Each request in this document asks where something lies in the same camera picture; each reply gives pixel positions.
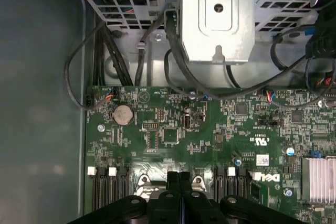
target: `usb port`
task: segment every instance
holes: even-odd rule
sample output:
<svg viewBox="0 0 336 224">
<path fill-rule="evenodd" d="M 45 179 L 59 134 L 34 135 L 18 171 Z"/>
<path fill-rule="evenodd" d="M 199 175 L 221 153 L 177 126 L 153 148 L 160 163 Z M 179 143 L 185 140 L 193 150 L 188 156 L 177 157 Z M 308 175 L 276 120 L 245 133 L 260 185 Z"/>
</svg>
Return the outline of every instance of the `usb port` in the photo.
<svg viewBox="0 0 336 224">
<path fill-rule="evenodd" d="M 190 115 L 186 114 L 183 116 L 183 127 L 185 129 L 190 129 Z"/>
</svg>

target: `motherboard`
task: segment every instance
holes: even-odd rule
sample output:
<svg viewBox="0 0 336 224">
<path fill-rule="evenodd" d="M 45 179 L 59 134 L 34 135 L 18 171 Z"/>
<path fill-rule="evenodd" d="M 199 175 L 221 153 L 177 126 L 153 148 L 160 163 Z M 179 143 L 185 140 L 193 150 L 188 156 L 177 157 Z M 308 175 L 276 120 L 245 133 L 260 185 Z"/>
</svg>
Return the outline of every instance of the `motherboard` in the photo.
<svg viewBox="0 0 336 224">
<path fill-rule="evenodd" d="M 314 98 L 272 92 L 282 104 Z M 87 105 L 107 95 L 87 112 L 86 214 L 127 195 L 149 199 L 168 171 L 188 171 L 193 190 L 217 202 L 239 195 L 308 223 L 336 223 L 334 108 L 279 108 L 265 90 L 215 101 L 166 87 L 90 87 Z"/>
</svg>

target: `green circuit board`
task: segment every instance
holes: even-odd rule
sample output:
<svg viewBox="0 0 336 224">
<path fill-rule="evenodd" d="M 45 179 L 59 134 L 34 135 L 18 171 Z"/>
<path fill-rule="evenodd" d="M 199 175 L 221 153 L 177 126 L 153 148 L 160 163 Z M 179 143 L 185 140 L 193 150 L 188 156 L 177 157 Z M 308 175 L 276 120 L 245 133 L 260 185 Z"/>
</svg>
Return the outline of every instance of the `green circuit board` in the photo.
<svg viewBox="0 0 336 224">
<path fill-rule="evenodd" d="M 90 103 L 103 99 L 112 88 L 89 88 Z M 234 167 L 237 173 L 247 171 L 244 196 L 253 202 L 309 223 L 336 223 L 333 201 L 310 199 L 309 178 L 316 174 L 303 172 L 309 171 L 305 165 L 309 158 L 333 160 L 335 109 L 320 104 L 281 109 L 270 104 L 263 92 L 215 101 L 183 96 L 166 87 L 113 89 L 110 101 L 87 112 L 86 213 L 118 199 L 114 194 L 120 191 L 136 194 L 143 174 L 159 185 L 170 170 L 201 176 L 202 190 L 216 198 L 218 168 L 227 176 L 229 167 L 231 171 Z M 282 104 L 313 98 L 306 90 L 274 92 Z M 116 180 L 102 184 L 94 179 L 99 173 L 108 177 L 110 167 L 127 169 L 128 182 L 122 189 Z"/>
</svg>

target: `heatsink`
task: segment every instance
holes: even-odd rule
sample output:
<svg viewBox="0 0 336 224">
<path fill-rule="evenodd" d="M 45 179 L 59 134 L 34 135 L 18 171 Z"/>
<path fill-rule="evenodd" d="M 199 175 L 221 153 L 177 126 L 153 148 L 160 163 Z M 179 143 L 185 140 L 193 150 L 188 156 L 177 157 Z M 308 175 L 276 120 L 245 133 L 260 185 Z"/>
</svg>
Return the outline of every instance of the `heatsink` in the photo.
<svg viewBox="0 0 336 224">
<path fill-rule="evenodd" d="M 302 197 L 310 203 L 335 203 L 336 159 L 302 160 Z"/>
</svg>

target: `cable clip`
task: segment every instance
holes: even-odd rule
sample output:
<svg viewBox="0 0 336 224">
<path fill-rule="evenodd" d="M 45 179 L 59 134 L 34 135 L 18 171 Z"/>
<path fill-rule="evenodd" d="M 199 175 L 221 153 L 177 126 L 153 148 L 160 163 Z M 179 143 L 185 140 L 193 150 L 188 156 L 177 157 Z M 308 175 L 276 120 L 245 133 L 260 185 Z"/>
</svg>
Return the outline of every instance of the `cable clip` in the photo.
<svg viewBox="0 0 336 224">
<path fill-rule="evenodd" d="M 137 44 L 137 49 L 143 49 L 143 50 L 146 50 L 146 42 L 139 42 Z"/>
</svg>

